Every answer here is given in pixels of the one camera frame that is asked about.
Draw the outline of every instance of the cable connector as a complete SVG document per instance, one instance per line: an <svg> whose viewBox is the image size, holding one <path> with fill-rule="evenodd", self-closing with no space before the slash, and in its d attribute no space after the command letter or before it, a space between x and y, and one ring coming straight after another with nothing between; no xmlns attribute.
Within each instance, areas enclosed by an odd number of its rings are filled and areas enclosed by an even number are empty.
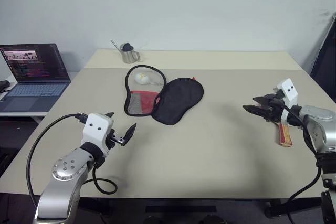
<svg viewBox="0 0 336 224"><path fill-rule="evenodd" d="M84 113L77 113L75 115L75 118L78 119L79 122L85 124L86 123L86 120L88 118L88 115L84 114Z"/></svg>

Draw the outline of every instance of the laptop keyboard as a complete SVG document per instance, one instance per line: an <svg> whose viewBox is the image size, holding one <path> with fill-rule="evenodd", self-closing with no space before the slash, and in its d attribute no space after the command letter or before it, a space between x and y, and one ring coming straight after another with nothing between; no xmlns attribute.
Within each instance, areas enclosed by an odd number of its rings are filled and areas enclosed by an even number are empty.
<svg viewBox="0 0 336 224"><path fill-rule="evenodd" d="M57 97L66 84L16 85L8 97Z"/></svg>

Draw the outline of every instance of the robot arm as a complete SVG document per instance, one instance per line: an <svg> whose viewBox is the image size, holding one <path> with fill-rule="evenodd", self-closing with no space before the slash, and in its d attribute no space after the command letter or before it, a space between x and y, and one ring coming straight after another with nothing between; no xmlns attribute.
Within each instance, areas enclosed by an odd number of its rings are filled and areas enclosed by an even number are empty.
<svg viewBox="0 0 336 224"><path fill-rule="evenodd" d="M266 121L307 128L313 139L316 166L322 168L323 185L329 189L321 194L324 221L336 223L336 113L309 105L298 106L297 99L296 89L292 81L287 79L277 85L275 94L253 98L260 106L244 105L243 108L249 113L262 116ZM300 121L288 113L284 105Z"/></svg>
<svg viewBox="0 0 336 224"><path fill-rule="evenodd" d="M33 223L73 223L80 199L80 188L92 168L99 168L115 143L126 145L136 124L125 137L118 137L111 119L113 113L81 115L85 123L82 145L56 161L51 169L51 181L43 191Z"/></svg>

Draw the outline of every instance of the white wall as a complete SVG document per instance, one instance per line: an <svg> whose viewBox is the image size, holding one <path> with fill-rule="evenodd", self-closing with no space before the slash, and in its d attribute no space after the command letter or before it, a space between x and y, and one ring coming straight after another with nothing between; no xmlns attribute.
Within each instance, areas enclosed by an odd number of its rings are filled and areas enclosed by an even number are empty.
<svg viewBox="0 0 336 224"><path fill-rule="evenodd" d="M0 0L0 44L55 42L79 70L109 40L136 49L286 50L307 71L336 0ZM8 75L0 61L0 79Z"/></svg>

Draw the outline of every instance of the desk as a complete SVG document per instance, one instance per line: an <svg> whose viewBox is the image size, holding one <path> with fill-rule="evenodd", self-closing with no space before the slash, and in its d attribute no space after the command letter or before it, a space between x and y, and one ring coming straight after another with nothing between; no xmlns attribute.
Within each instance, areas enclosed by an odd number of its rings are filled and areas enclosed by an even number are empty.
<svg viewBox="0 0 336 224"><path fill-rule="evenodd" d="M124 77L136 63L124 64L116 50L99 49L0 178L0 191L28 193L25 165L33 142L50 122L75 112L115 112L113 128L119 135L138 124L127 146L112 149L97 170L97 177L118 184L115 198L288 198L314 178L315 158L301 130L290 127L293 147L284 148L276 143L279 133L272 123L242 108L291 78L299 104L335 110L335 103L287 53L140 53L141 63L160 68L168 81L195 77L204 87L201 102L174 126L150 116L127 116ZM75 119L66 119L44 136L32 160L35 194L48 184L53 163L80 146L82 129ZM301 196L319 197L323 190L319 180ZM81 196L111 197L91 183L82 187Z"/></svg>
<svg viewBox="0 0 336 224"><path fill-rule="evenodd" d="M69 74L70 80L73 80L75 78L77 72L69 72L68 74ZM13 75L10 75L6 80L9 81L10 84L11 84L8 88L6 88L6 90L11 90L17 84L17 81L16 81L16 79ZM0 94L0 100L6 94L7 94L6 92L1 93ZM48 114L48 112L0 112L0 117L1 116L16 116L16 117L29 116L29 117L33 118L35 121L37 121L37 123L40 123L40 120L38 119L38 117L46 116L46 114Z"/></svg>

